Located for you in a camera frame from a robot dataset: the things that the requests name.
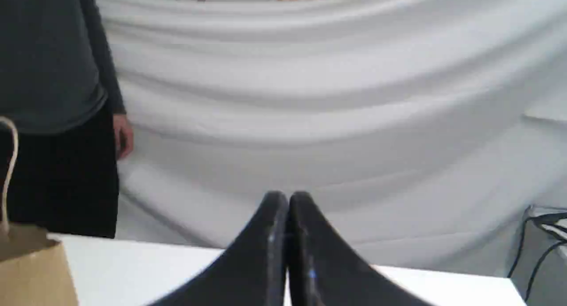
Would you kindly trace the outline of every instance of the black pants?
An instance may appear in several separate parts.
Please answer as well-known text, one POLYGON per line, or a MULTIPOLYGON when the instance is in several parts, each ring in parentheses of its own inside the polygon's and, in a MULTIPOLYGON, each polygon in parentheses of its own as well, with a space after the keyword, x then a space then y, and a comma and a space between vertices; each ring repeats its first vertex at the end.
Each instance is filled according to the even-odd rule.
MULTIPOLYGON (((0 181, 6 179, 12 136, 0 132, 0 181)), ((8 189, 13 222, 50 232, 115 237, 119 181, 108 103, 85 124, 51 136, 20 134, 8 189)))

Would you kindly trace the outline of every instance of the paper bag handle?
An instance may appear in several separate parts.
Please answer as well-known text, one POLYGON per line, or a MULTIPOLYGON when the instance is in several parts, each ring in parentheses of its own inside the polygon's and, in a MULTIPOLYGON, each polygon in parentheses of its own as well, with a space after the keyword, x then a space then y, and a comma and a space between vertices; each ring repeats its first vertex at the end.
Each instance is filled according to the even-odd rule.
POLYGON ((2 227, 0 231, 6 234, 10 232, 10 223, 8 221, 8 186, 10 185, 10 180, 12 179, 12 173, 14 173, 14 166, 16 166, 16 159, 18 158, 18 148, 19 148, 19 138, 18 129, 12 120, 9 120, 5 116, 0 116, 0 122, 12 131, 12 141, 14 143, 14 150, 12 151, 12 158, 10 159, 10 165, 8 165, 8 172, 6 173, 6 179, 4 180, 4 188, 2 189, 2 227))

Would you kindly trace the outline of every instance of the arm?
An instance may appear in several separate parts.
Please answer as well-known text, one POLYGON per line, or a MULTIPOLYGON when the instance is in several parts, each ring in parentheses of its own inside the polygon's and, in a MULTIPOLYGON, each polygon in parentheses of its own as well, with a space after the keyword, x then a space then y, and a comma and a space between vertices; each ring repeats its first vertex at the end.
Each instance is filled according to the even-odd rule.
POLYGON ((101 85, 108 92, 108 99, 114 113, 126 114, 124 102, 122 101, 122 92, 120 92, 120 86, 116 78, 116 69, 112 61, 112 54, 108 46, 108 40, 97 3, 95 0, 80 1, 85 24, 89 31, 89 41, 93 50, 93 57, 99 69, 101 85))

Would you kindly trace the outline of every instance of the person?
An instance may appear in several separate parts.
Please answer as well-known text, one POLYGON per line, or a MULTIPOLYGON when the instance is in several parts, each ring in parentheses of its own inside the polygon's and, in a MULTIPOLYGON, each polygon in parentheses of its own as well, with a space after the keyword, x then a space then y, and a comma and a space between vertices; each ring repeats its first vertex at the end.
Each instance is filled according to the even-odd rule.
MULTIPOLYGON (((0 17, 0 115, 20 135, 10 220, 115 237, 133 132, 95 0, 0 0, 0 17)), ((2 129, 0 182, 11 156, 2 129)))

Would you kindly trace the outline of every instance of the hand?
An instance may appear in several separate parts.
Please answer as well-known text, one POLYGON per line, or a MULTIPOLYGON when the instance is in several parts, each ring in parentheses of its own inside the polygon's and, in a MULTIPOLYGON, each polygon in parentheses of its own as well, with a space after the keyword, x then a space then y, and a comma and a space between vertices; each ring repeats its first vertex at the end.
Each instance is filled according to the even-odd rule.
POLYGON ((125 114, 114 115, 114 137, 118 159, 126 158, 134 150, 134 131, 125 114))

